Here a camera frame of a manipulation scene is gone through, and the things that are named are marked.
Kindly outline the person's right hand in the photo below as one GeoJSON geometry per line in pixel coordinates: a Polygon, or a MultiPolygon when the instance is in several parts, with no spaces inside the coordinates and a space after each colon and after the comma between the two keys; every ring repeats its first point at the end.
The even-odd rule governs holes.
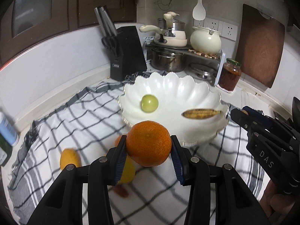
{"type": "Polygon", "coordinates": [[[295,201],[291,196],[284,196],[277,192],[275,184],[270,180],[263,196],[260,200],[260,205],[271,224],[280,224],[287,216],[295,201]]]}

